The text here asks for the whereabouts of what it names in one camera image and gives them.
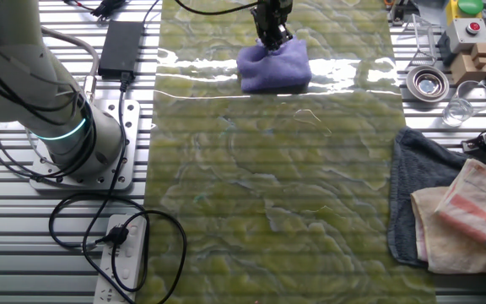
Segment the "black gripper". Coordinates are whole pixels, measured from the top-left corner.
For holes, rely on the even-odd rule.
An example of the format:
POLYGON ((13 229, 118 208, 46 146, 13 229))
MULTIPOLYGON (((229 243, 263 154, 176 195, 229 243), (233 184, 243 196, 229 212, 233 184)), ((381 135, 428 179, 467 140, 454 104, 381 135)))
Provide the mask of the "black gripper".
POLYGON ((278 45, 293 38, 285 26, 291 11, 292 0, 263 0, 251 9, 259 39, 269 51, 276 51, 278 45))

